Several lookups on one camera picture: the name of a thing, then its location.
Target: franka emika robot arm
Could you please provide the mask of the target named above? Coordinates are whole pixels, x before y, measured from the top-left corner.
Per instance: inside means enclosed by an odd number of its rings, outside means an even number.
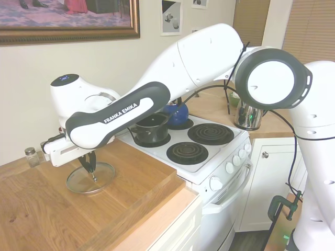
[[[195,32],[167,48],[122,97],[75,74],[57,78],[51,93],[66,138],[45,145],[54,166],[113,141],[114,135],[169,101],[215,79],[227,79],[243,50],[230,26]],[[248,48],[233,72],[241,99],[256,108],[290,109],[308,171],[304,206],[288,251],[335,247],[335,63],[301,64],[274,48]]]

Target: green clamp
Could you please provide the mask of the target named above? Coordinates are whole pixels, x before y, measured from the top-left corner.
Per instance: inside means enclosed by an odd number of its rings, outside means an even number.
[[[289,208],[289,214],[286,217],[289,221],[292,220],[292,215],[295,211],[297,211],[298,209],[298,201],[299,198],[301,197],[302,192],[298,191],[294,202],[290,202],[289,200],[287,200],[286,198],[284,198],[283,196],[277,195],[275,197],[273,197],[271,204],[269,206],[269,210],[267,211],[267,216],[269,217],[269,219],[271,221],[274,221],[276,212],[278,210],[278,207],[280,206],[280,204],[283,204],[284,206]]]

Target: stove burner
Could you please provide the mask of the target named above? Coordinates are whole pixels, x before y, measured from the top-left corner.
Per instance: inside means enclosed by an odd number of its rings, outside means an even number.
[[[139,141],[137,137],[134,137],[134,142],[137,145],[142,146],[142,147],[153,148],[153,147],[163,146],[167,144],[170,141],[170,139],[171,139],[171,136],[168,134],[167,137],[160,142],[146,143],[146,142]]]
[[[234,133],[221,124],[198,124],[189,129],[189,138],[203,145],[223,145],[234,139]]]
[[[169,147],[166,155],[170,160],[182,165],[195,165],[206,160],[207,149],[194,142],[181,142]]]
[[[191,128],[193,124],[194,123],[191,119],[187,119],[187,121],[183,124],[179,124],[179,125],[168,124],[167,128],[169,128],[170,130],[185,130],[185,129]]]

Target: black coil burner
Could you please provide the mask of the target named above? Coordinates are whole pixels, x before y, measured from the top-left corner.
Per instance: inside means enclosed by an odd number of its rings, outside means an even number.
[[[170,146],[166,155],[178,164],[195,165],[207,159],[208,151],[197,143],[181,142]]]
[[[221,124],[198,124],[189,129],[187,135],[191,140],[203,145],[223,145],[234,139],[234,133]]]

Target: small bottle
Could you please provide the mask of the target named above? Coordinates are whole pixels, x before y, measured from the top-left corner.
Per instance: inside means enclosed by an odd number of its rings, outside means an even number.
[[[25,153],[30,167],[35,167],[40,164],[38,155],[33,147],[28,147],[27,149],[25,149]]]

